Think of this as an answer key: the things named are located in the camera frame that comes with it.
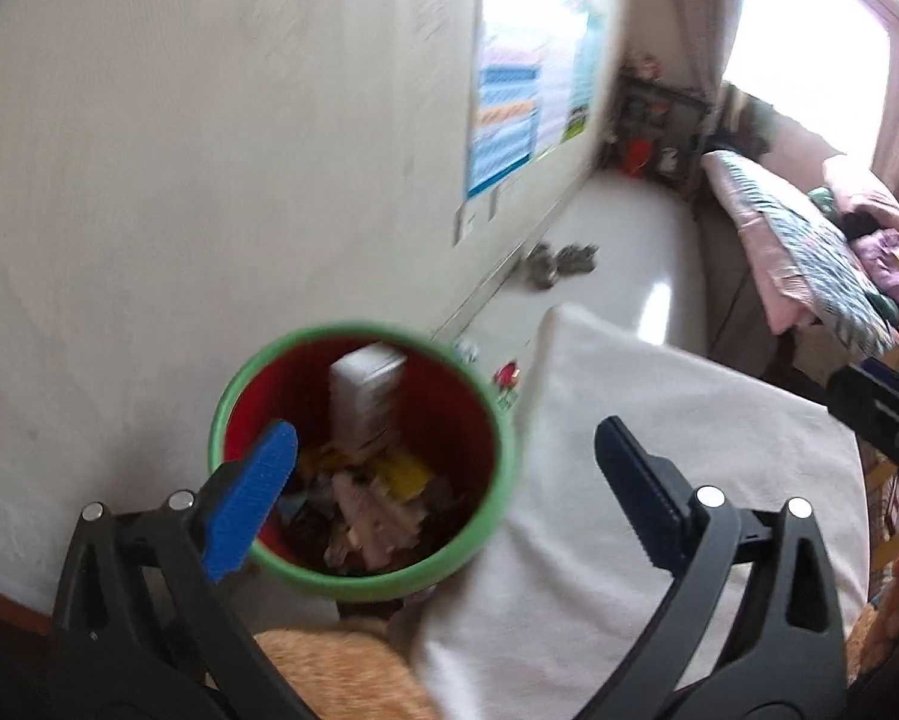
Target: pair of shoes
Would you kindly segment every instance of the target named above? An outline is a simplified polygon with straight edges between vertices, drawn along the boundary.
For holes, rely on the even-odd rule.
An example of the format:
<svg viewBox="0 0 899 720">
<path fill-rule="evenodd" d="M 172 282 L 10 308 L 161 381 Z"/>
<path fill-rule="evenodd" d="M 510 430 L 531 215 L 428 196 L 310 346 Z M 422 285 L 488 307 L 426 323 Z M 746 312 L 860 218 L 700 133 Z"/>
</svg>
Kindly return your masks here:
<svg viewBox="0 0 899 720">
<path fill-rule="evenodd" d="M 581 247 L 571 244 L 561 248 L 555 255 L 546 242 L 539 242 L 526 257 L 530 281 L 537 289 L 548 290 L 559 281 L 560 276 L 588 274 L 597 266 L 595 256 L 600 247 Z"/>
</svg>

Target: covered table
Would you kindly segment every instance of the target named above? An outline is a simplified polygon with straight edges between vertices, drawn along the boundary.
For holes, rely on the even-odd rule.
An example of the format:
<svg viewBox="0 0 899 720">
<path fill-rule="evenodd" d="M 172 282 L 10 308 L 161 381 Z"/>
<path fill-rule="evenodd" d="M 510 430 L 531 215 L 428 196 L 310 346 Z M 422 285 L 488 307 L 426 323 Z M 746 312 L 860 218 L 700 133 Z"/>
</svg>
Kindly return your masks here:
<svg viewBox="0 0 899 720">
<path fill-rule="evenodd" d="M 670 583 L 653 568 L 597 469 L 597 424 L 619 415 L 693 487 L 739 507 L 813 504 L 849 632 L 865 603 L 864 481 L 849 430 L 821 406 L 574 306 L 544 319 L 517 420 L 522 480 L 470 567 L 440 586 L 414 669 L 448 720 L 571 718 L 638 637 Z M 709 672 L 746 570 L 734 568 L 684 682 Z"/>
</svg>

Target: orange cat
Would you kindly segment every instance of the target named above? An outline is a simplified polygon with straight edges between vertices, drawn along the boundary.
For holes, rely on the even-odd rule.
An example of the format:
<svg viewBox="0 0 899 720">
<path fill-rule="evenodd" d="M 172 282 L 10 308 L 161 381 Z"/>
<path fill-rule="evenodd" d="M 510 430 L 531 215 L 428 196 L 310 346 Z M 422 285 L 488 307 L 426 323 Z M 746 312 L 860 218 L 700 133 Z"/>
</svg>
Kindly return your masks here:
<svg viewBox="0 0 899 720">
<path fill-rule="evenodd" d="M 323 720 L 439 720 L 409 664 L 352 631 L 266 631 L 256 643 Z"/>
</svg>

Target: bright window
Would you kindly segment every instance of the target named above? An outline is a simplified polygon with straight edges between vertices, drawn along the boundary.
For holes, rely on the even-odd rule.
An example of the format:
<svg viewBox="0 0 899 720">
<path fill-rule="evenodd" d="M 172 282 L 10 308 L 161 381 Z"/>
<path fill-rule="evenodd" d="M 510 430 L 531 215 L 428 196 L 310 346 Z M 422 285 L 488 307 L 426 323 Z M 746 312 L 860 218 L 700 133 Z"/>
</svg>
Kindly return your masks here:
<svg viewBox="0 0 899 720">
<path fill-rule="evenodd" d="M 889 35 L 859 0 L 744 0 L 725 79 L 869 165 L 888 76 Z"/>
</svg>

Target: purple cloth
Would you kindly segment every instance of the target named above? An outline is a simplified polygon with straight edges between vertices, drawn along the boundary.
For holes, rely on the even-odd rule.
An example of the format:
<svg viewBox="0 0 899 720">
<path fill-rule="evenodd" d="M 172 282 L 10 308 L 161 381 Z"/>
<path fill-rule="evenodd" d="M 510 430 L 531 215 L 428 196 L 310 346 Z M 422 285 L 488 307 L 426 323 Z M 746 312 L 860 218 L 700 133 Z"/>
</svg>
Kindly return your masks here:
<svg viewBox="0 0 899 720">
<path fill-rule="evenodd" d="M 899 232 L 877 230 L 857 238 L 850 247 L 880 292 L 899 305 Z"/>
</svg>

